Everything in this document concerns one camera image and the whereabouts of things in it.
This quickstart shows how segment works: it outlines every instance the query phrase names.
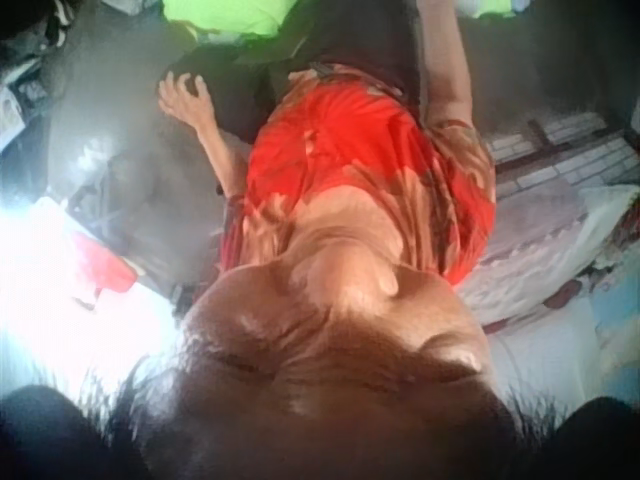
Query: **hand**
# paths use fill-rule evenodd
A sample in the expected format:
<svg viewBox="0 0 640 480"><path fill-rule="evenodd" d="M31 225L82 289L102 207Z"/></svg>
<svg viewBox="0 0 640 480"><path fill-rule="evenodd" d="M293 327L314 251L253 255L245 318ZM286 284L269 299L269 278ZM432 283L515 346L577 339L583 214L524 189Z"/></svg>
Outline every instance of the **hand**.
<svg viewBox="0 0 640 480"><path fill-rule="evenodd" d="M195 80L198 95L191 95L186 85L190 77L190 73L185 73L174 81L173 72L167 74L167 78L160 82L158 88L160 108L167 115L190 125L197 132L216 127L215 110L207 85L198 75Z"/></svg>

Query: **red cloth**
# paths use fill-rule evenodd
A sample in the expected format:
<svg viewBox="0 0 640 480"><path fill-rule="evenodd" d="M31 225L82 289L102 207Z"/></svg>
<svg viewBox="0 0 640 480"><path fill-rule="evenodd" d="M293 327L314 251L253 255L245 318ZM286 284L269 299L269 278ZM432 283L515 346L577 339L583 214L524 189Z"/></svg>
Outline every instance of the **red cloth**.
<svg viewBox="0 0 640 480"><path fill-rule="evenodd" d="M476 132L448 122L427 134L369 82L299 80L258 137L244 198L229 205L222 269L286 250L283 225L321 192L369 193L405 239L403 262L461 281L495 215L493 165Z"/></svg>
<svg viewBox="0 0 640 480"><path fill-rule="evenodd" d="M136 283L138 275L135 270L96 240L76 232L72 241L78 274L96 289L126 293Z"/></svg>

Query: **red object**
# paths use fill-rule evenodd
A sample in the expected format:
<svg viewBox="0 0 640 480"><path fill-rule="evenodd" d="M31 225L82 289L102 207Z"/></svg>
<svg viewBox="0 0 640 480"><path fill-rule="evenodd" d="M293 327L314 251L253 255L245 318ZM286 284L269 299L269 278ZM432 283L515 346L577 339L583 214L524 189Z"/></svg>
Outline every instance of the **red object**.
<svg viewBox="0 0 640 480"><path fill-rule="evenodd" d="M260 132L247 192L229 202L222 270L282 252L287 229L278 225L294 222L315 196L348 185L396 223L403 263L459 283L482 254L495 216L493 165L477 133L454 120L425 134L399 102L366 82L314 79Z"/></svg>
<svg viewBox="0 0 640 480"><path fill-rule="evenodd" d="M126 293L138 280L133 268L96 240L80 232L74 232L71 240L78 273L84 281L95 285L96 290Z"/></svg>

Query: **white sheet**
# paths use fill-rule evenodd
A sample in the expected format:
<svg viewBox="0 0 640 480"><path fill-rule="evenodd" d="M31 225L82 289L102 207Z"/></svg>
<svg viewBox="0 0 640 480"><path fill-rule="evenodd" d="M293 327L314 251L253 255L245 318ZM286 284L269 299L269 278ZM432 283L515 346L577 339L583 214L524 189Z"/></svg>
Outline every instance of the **white sheet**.
<svg viewBox="0 0 640 480"><path fill-rule="evenodd" d="M600 349L588 298L489 336L497 390L525 405L552 400L574 411L602 395Z"/></svg>
<svg viewBox="0 0 640 480"><path fill-rule="evenodd" d="M631 185L580 190L588 217L579 232L572 232L570 242L565 237L555 242L555 248L531 247L533 250L520 253L520 260L519 252L514 251L514 258L503 262L506 266L501 270L480 264L457 288L458 294L481 325L528 314L596 258L639 191ZM545 217L538 221L544 223Z"/></svg>

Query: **fingers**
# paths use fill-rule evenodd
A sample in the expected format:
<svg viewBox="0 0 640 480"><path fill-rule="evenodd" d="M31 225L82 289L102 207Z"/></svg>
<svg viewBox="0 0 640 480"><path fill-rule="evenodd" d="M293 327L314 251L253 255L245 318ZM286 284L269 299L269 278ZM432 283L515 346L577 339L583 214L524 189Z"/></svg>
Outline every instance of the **fingers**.
<svg viewBox="0 0 640 480"><path fill-rule="evenodd" d="M196 91L198 92L198 98L208 100L209 102L211 101L207 84L204 83L204 79L200 75L196 77Z"/></svg>
<svg viewBox="0 0 640 480"><path fill-rule="evenodd" d="M178 92L182 93L183 95L191 95L189 93L189 90L187 90L187 80L189 80L191 78L191 74L190 73L184 73L182 75L180 75L180 77L178 78L178 81L176 82L176 85L178 86L177 90Z"/></svg>
<svg viewBox="0 0 640 480"><path fill-rule="evenodd" d="M162 99L158 99L158 105L160 106L160 110L162 110L164 113L166 113L167 115L176 117L176 112L173 108L171 108L169 105L167 105L167 103Z"/></svg>
<svg viewBox="0 0 640 480"><path fill-rule="evenodd" d="M167 78L160 82L160 85L158 86L158 93L160 98L163 99L166 104L173 103L176 97L173 72L169 72L167 74Z"/></svg>

